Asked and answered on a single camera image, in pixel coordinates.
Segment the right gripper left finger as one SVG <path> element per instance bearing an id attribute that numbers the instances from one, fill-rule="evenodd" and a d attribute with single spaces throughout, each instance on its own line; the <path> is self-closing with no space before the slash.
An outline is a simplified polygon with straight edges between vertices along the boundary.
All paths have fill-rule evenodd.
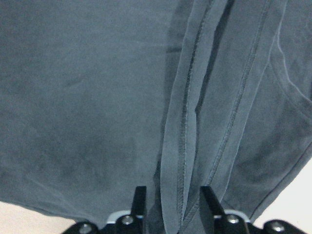
<path id="1" fill-rule="evenodd" d="M 131 215 L 143 219 L 146 213 L 146 186 L 137 186 L 131 207 Z"/>

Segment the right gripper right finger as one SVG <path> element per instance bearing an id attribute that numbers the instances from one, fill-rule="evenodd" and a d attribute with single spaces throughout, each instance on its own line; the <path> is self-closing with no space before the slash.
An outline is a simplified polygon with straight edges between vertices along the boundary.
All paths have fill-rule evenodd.
<path id="1" fill-rule="evenodd" d="M 200 214 L 203 218 L 225 215 L 225 211 L 210 186 L 200 187 Z"/>

